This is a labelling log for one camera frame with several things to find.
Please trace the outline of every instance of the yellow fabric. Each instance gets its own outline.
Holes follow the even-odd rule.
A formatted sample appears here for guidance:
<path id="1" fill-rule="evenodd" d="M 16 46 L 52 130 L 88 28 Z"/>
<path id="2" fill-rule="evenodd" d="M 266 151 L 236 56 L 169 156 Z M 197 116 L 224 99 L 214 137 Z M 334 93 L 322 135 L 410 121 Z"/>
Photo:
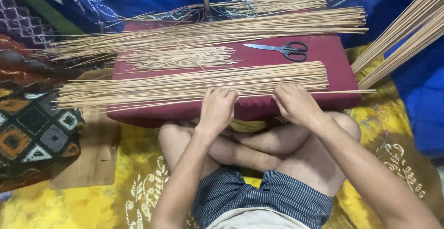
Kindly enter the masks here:
<path id="1" fill-rule="evenodd" d="M 348 51 L 350 59 L 362 49 Z M 347 113 L 361 124 L 361 142 L 442 219 L 444 202 L 438 173 L 415 150 L 404 105 L 393 83 L 386 83 L 378 94 L 367 96 L 362 107 Z M 265 123 L 233 122 L 232 126 L 249 132 L 263 128 Z M 45 181 L 13 191 L 10 201 L 0 203 L 0 229 L 150 228 L 152 209 L 169 176 L 157 134 L 158 129 L 122 124 L 113 185 L 51 191 Z M 246 181 L 260 185 L 257 178 L 246 177 Z M 186 227 L 197 225 L 190 217 Z M 333 213 L 324 228 L 383 227 L 346 181 L 334 199 Z"/>

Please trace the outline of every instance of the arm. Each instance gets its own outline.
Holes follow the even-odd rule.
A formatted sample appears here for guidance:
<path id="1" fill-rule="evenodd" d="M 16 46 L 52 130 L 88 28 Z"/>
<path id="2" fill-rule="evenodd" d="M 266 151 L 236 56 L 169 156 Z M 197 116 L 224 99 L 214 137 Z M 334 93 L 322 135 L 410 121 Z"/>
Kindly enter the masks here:
<path id="1" fill-rule="evenodd" d="M 234 91 L 207 90 L 202 102 L 201 121 L 157 202 L 151 220 L 153 229 L 184 227 L 210 146 L 232 120 L 236 101 L 237 93 Z"/>
<path id="2" fill-rule="evenodd" d="M 325 115 L 302 86 L 282 85 L 274 90 L 274 98 L 285 118 L 307 127 L 316 135 L 386 228 L 442 229 L 414 192 Z"/>

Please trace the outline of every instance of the crossed legs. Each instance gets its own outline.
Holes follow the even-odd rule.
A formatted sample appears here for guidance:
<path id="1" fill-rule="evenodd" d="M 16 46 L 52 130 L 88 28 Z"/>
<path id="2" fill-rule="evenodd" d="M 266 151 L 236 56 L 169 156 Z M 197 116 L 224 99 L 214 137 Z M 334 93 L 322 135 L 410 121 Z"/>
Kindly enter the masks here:
<path id="1" fill-rule="evenodd" d="M 357 141 L 358 124 L 349 116 L 329 112 L 342 129 Z M 159 143 L 170 171 L 185 150 L 195 124 L 190 121 L 169 122 L 159 132 Z M 289 175 L 315 190 L 334 196 L 345 176 L 321 142 L 308 129 L 283 124 L 257 133 L 225 130 L 213 142 L 201 178 L 220 167 L 238 165 L 261 172 L 275 170 Z"/>

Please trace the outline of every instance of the striped shorts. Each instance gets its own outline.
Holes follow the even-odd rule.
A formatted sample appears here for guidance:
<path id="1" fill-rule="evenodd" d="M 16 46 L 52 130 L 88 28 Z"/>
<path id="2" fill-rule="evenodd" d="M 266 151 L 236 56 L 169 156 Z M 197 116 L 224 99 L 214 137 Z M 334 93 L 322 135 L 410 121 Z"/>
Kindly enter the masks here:
<path id="1" fill-rule="evenodd" d="M 311 229 L 321 229 L 330 216 L 332 204 L 332 197 L 283 173 L 265 171 L 258 189 L 246 184 L 240 172 L 223 167 L 200 181 L 193 215 L 205 229 L 224 212 L 238 208 L 269 207 Z"/>

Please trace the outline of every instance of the maroon cushion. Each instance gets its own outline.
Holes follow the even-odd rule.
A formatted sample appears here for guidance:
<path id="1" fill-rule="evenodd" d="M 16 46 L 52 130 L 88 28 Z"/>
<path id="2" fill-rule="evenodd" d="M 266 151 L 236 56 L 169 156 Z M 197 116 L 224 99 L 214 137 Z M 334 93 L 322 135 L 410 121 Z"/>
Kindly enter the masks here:
<path id="1" fill-rule="evenodd" d="M 144 30 L 159 27 L 155 24 L 156 23 L 153 22 L 128 22 L 125 25 L 124 30 Z M 232 59 L 240 61 L 234 64 L 234 67 L 277 65 L 294 62 L 287 60 L 279 51 L 259 50 L 243 46 L 243 44 L 254 43 L 282 46 L 290 41 L 302 41 L 308 45 L 308 58 L 306 62 L 321 61 L 325 65 L 329 80 L 329 91 L 358 89 L 352 69 L 348 64 L 344 48 L 342 47 L 341 40 L 337 35 L 274 37 L 253 42 L 221 44 L 219 46 L 226 46 L 235 50 Z M 194 69 L 127 73 L 127 70 L 131 68 L 133 68 L 133 66 L 127 65 L 125 62 L 115 62 L 113 79 L 133 79 L 201 71 L 201 68 L 196 67 Z M 207 67 L 206 69 L 212 70 L 220 68 Z M 345 108 L 355 107 L 361 101 L 361 95 L 349 93 L 315 94 L 314 98 L 323 110 L 333 111 L 341 111 Z M 115 107 L 118 108 L 119 105 L 109 106 L 108 111 L 114 110 Z M 201 102 L 197 101 L 110 112 L 108 113 L 108 117 L 131 125 L 155 128 L 159 127 L 166 120 L 191 120 L 197 118 L 200 115 L 200 108 Z M 234 111 L 234 117 L 243 121 L 258 121 L 263 118 L 279 115 L 279 109 L 276 106 L 275 101 L 268 96 L 241 98 L 236 104 Z"/>

